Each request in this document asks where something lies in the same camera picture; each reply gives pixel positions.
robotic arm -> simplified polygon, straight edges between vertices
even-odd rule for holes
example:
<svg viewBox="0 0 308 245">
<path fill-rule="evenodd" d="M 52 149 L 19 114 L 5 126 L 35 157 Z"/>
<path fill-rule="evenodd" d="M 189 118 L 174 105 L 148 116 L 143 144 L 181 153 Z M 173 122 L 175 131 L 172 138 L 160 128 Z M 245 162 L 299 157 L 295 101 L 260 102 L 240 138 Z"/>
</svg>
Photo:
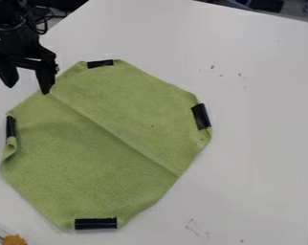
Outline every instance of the robotic arm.
<svg viewBox="0 0 308 245">
<path fill-rule="evenodd" d="M 55 84 L 55 53 L 39 43 L 39 29 L 27 0 L 0 0 L 0 78 L 12 88 L 17 67 L 35 70 L 45 95 Z"/>
</svg>

white tabletop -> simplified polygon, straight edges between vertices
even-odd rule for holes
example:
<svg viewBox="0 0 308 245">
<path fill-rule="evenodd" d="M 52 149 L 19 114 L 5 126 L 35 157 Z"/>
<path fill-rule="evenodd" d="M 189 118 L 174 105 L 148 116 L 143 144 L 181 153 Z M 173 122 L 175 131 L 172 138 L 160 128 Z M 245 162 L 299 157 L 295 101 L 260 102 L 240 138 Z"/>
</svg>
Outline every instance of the white tabletop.
<svg viewBox="0 0 308 245">
<path fill-rule="evenodd" d="M 36 244 L 308 244 L 308 23 L 190 0 L 92 0 L 42 43 L 61 71 L 120 58 L 206 104 L 212 141 L 170 192 L 116 231 L 64 233 L 0 177 L 0 222 Z M 5 112 L 37 89 L 0 81 Z"/>
</svg>

green towel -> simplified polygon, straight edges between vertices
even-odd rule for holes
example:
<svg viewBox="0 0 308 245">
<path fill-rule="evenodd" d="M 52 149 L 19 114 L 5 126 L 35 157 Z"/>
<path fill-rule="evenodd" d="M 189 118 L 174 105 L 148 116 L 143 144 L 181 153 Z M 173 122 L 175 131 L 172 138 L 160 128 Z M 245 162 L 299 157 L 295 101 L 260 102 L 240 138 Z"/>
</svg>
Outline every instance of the green towel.
<svg viewBox="0 0 308 245">
<path fill-rule="evenodd" d="M 61 229 L 121 227 L 157 202 L 209 143 L 196 97 L 121 60 L 79 62 L 13 108 L 2 176 Z"/>
</svg>

black clip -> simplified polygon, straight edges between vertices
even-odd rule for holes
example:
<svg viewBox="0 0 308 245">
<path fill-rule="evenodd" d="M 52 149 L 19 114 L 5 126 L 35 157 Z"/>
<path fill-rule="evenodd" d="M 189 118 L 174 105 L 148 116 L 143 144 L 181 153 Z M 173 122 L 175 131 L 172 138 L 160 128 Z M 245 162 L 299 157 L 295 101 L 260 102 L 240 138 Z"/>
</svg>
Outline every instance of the black clip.
<svg viewBox="0 0 308 245">
<path fill-rule="evenodd" d="M 114 62 L 112 59 L 107 60 L 101 60 L 101 61 L 90 61 L 87 62 L 88 69 L 100 67 L 100 66 L 106 66 L 106 65 L 114 65 Z"/>
<path fill-rule="evenodd" d="M 207 109 L 203 103 L 199 103 L 191 108 L 198 130 L 211 127 Z"/>
<path fill-rule="evenodd" d="M 15 125 L 16 120 L 12 116 L 7 116 L 7 139 L 9 137 L 15 137 Z"/>
<path fill-rule="evenodd" d="M 75 220 L 76 230 L 116 229 L 117 227 L 117 218 L 92 218 Z"/>
</svg>

yellow object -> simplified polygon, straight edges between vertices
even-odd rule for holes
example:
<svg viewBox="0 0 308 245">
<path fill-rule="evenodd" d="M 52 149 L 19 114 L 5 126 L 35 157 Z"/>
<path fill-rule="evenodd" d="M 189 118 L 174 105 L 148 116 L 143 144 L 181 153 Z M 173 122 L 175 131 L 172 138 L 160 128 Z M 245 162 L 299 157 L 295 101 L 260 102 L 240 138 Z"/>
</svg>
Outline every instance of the yellow object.
<svg viewBox="0 0 308 245">
<path fill-rule="evenodd" d="M 28 243 L 25 239 L 16 234 L 5 237 L 2 245 L 28 245 Z"/>
</svg>

